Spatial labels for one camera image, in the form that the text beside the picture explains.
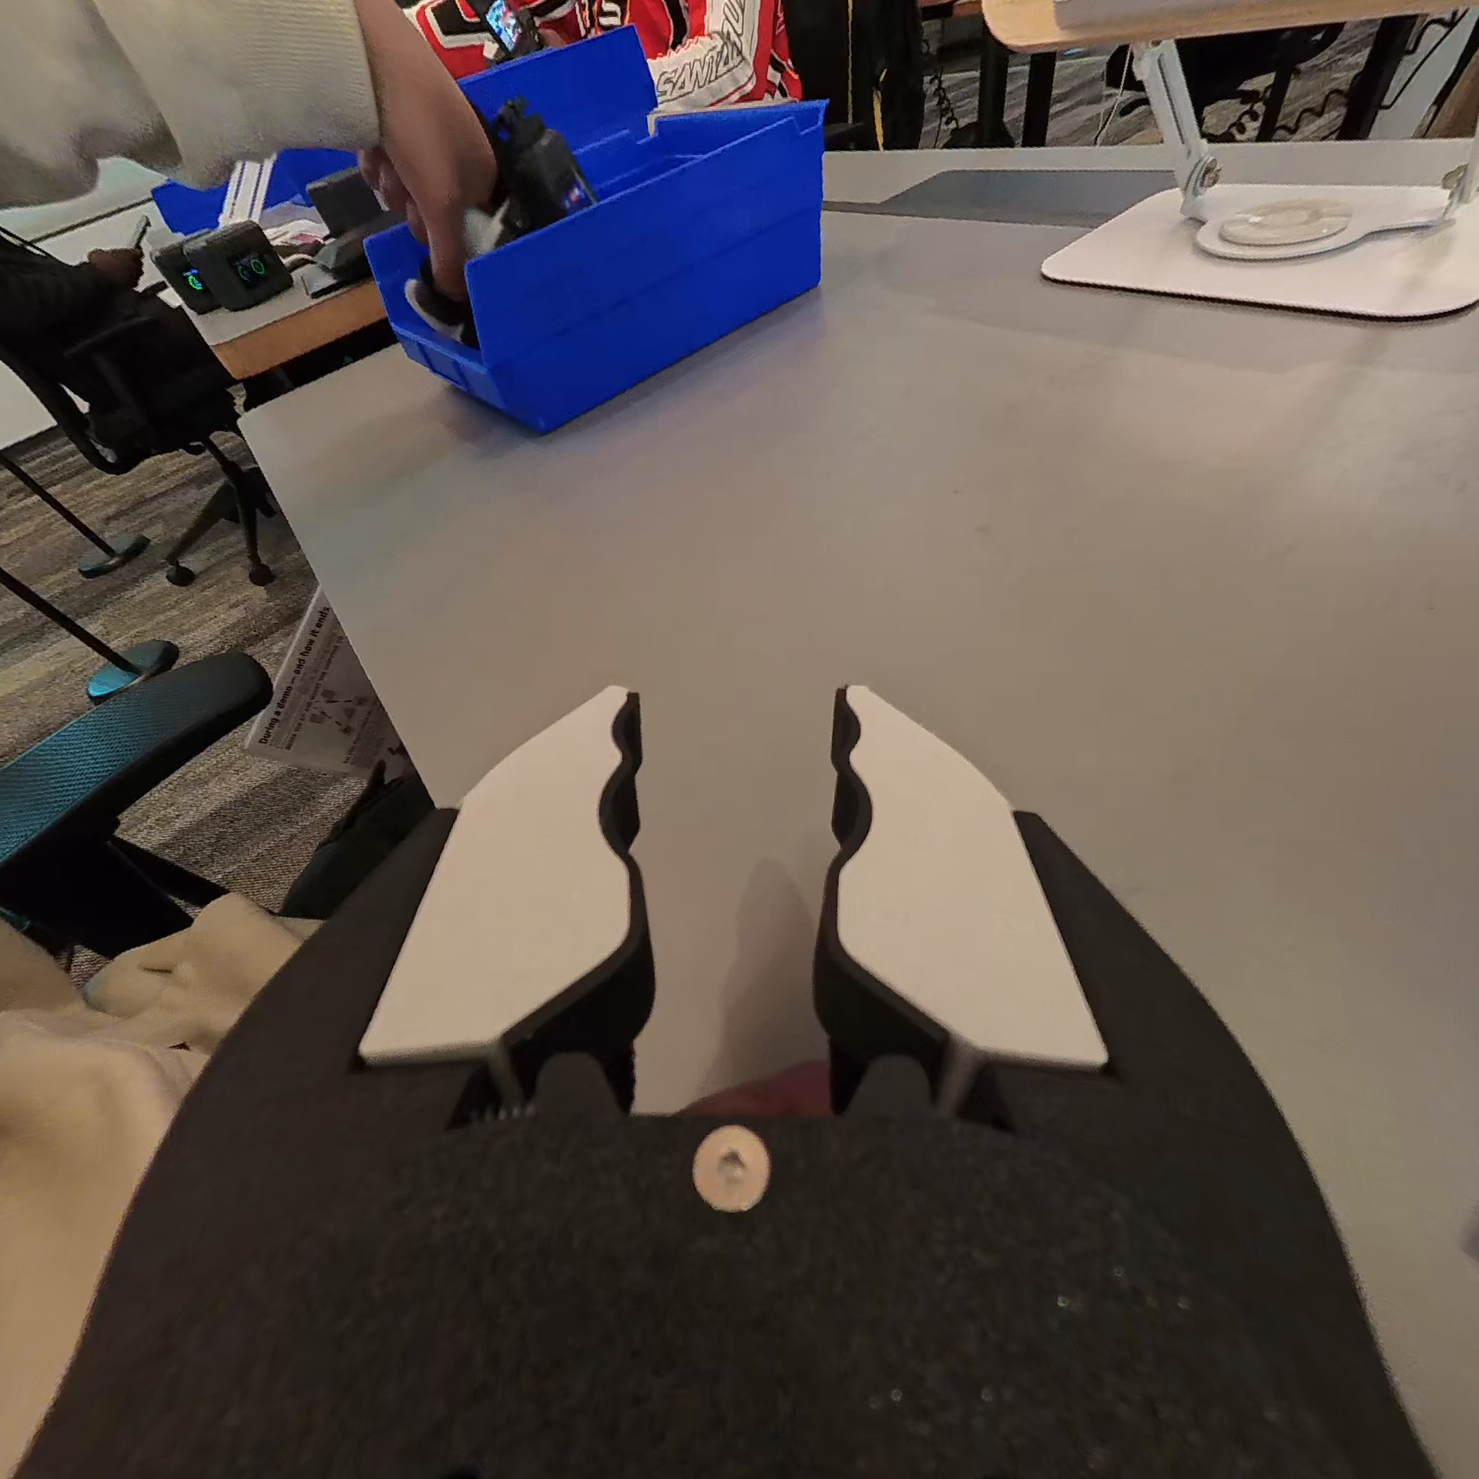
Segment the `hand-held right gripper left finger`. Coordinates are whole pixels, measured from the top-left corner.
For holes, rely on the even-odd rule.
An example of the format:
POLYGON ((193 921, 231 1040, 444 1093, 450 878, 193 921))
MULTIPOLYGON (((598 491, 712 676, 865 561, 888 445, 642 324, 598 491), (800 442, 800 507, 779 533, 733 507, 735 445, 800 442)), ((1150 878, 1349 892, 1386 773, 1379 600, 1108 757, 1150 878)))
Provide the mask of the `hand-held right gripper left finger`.
POLYGON ((635 1044, 654 1007, 640 766, 640 695, 608 686, 467 792, 358 1046, 365 1065, 635 1044))

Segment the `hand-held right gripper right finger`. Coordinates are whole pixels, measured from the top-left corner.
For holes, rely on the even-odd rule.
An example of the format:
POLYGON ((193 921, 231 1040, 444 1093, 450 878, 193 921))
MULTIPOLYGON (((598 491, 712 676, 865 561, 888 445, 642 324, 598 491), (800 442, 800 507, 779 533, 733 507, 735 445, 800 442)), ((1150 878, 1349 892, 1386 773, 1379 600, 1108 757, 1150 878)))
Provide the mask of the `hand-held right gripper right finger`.
POLYGON ((927 1079, 985 1063, 1108 1069, 1047 887, 1006 794, 860 683, 837 692, 837 854, 816 1010, 856 1063, 911 1056, 927 1079))

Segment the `blue plastic bin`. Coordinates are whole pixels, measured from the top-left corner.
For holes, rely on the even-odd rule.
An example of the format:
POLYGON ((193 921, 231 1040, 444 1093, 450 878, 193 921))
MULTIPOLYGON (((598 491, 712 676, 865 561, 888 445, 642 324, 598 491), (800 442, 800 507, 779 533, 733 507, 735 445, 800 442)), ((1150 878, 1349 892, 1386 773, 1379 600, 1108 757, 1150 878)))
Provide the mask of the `blue plastic bin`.
MULTIPOLYGON (((279 153, 267 211, 289 204, 307 206, 307 185, 312 179, 349 169, 356 162, 353 153, 340 149, 288 149, 279 153)), ((196 190, 177 181, 156 186, 154 202, 163 225, 186 236, 215 229, 228 183, 230 178, 208 190, 196 190)))
POLYGON ((650 63, 638 28, 592 33, 582 42, 534 51, 460 81, 488 120, 513 100, 562 134, 576 155, 622 135, 645 139, 657 109, 650 63))
POLYGON ((825 102, 531 111, 598 201, 469 262, 476 345, 414 310, 429 255, 407 227, 367 245, 400 347, 460 392, 555 431, 821 283, 825 102))

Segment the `person's left forearm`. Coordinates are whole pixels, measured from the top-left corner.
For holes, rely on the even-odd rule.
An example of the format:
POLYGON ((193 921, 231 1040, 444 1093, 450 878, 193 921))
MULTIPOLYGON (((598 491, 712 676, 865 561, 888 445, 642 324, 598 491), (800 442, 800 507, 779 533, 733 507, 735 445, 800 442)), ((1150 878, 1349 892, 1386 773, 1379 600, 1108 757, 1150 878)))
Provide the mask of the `person's left forearm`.
POLYGON ((2 3, 4 208, 90 193, 110 158, 210 186, 381 132, 355 3, 2 3))

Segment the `person's left hand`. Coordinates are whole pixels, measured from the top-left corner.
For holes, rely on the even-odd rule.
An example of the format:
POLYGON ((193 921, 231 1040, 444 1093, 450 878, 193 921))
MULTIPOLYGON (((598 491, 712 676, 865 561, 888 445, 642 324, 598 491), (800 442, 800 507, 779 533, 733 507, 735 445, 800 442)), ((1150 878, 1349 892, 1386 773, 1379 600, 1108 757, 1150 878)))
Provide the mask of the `person's left hand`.
POLYGON ((497 181, 490 137, 397 3, 356 2, 356 14, 381 120, 362 172, 429 248, 437 290, 464 303, 467 215, 490 204, 497 181))

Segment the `person's black pants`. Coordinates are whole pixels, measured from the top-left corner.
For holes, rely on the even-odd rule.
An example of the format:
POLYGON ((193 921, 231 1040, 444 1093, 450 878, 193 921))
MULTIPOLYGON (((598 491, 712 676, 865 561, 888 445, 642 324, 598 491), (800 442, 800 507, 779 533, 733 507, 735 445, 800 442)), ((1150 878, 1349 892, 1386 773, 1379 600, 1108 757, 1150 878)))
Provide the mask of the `person's black pants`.
POLYGON ((281 917, 328 919, 434 811, 416 769, 393 780, 377 769, 289 887, 281 917))

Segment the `black box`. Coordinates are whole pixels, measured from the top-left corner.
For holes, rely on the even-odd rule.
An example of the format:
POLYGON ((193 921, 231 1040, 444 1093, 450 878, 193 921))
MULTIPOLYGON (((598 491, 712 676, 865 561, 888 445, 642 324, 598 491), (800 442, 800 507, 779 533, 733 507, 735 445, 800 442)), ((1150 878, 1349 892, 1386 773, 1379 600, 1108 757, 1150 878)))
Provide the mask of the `black box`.
POLYGON ((319 213, 330 239, 340 239, 370 229, 383 215, 385 206, 362 174, 360 167, 342 169, 307 185, 311 206, 319 213))

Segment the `black laptop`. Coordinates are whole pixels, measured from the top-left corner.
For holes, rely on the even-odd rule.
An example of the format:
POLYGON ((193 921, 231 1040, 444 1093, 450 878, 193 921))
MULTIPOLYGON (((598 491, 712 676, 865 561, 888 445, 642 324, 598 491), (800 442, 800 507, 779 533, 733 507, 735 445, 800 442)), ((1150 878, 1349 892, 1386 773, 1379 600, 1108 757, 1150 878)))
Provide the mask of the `black laptop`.
POLYGON ((302 285, 312 301, 374 278, 365 239, 365 232, 346 232, 326 239, 312 262, 302 269, 302 285))

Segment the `black device with green light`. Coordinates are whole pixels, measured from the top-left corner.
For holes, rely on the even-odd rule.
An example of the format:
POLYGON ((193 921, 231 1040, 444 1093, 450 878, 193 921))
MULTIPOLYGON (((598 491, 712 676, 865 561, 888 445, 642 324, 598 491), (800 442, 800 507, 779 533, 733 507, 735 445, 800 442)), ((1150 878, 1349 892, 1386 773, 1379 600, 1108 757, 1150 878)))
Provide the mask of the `black device with green light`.
POLYGON ((161 278, 179 296, 180 304, 200 317, 221 308, 203 271, 191 259, 191 248, 203 237, 205 234, 180 236, 152 250, 152 264, 161 278))
POLYGON ((223 308, 247 310, 286 294, 293 273, 267 230, 254 220, 219 227, 210 243, 215 287, 223 308))

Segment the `newspaper sheet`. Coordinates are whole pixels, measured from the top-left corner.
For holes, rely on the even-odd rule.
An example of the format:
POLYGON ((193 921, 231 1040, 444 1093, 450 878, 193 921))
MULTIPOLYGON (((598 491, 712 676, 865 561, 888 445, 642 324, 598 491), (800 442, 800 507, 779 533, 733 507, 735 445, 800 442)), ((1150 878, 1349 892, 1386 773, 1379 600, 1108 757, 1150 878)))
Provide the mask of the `newspaper sheet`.
POLYGON ((245 752, 256 760, 369 782, 414 764, 323 588, 305 611, 245 752))

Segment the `black garment with yellow trim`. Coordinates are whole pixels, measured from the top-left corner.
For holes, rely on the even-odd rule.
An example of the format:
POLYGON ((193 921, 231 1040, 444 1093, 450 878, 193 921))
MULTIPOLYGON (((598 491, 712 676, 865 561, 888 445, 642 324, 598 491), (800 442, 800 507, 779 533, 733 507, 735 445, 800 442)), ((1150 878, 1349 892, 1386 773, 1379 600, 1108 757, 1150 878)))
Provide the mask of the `black garment with yellow trim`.
POLYGON ((786 2, 793 67, 825 102, 825 149, 914 151, 927 102, 920 2, 786 2))

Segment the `black mesh office chair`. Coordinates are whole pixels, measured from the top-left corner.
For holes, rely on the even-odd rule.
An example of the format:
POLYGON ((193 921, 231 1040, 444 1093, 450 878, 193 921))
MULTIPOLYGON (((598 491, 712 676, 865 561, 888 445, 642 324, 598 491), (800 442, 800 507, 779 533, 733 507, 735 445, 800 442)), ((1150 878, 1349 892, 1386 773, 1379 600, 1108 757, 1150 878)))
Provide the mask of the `black mesh office chair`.
POLYGON ((126 810, 272 702, 267 669, 221 653, 112 695, 2 769, 2 905, 55 945, 115 958, 226 898, 119 834, 126 810))

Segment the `black stand with round base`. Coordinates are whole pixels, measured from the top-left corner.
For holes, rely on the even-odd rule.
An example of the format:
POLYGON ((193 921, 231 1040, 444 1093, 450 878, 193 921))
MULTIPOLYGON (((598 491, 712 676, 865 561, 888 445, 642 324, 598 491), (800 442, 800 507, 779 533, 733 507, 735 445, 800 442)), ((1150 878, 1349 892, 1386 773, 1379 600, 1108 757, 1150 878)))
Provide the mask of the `black stand with round base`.
POLYGON ((50 625, 103 658, 103 665, 87 679, 87 701, 92 706, 99 706, 149 678, 164 674, 180 662, 180 648, 173 641, 143 641, 124 649, 108 644, 6 568, 2 568, 2 588, 50 625))
POLYGON ((140 556, 150 549, 152 540, 145 535, 133 535, 119 540, 96 530, 61 498, 48 491, 31 472, 22 468, 22 465, 8 452, 2 452, 2 470, 15 477, 20 486, 29 491, 29 495, 62 517, 69 528, 78 532, 80 537, 99 553, 96 558, 80 561, 80 574, 83 579, 101 579, 103 576, 119 572, 120 568, 138 561, 140 556))

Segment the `white and wooden book stand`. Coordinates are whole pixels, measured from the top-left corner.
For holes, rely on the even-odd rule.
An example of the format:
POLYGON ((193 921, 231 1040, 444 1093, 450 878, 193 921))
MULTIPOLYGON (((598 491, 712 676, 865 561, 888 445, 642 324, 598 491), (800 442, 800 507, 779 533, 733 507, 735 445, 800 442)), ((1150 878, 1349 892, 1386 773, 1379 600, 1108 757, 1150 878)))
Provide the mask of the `white and wooden book stand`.
POLYGON ((1478 303, 1478 141, 1437 186, 1228 181, 1203 139, 1179 40, 1342 24, 1406 3, 981 5, 1015 51, 1128 44, 1177 186, 1050 255, 1045 280, 1362 320, 1434 320, 1478 303))

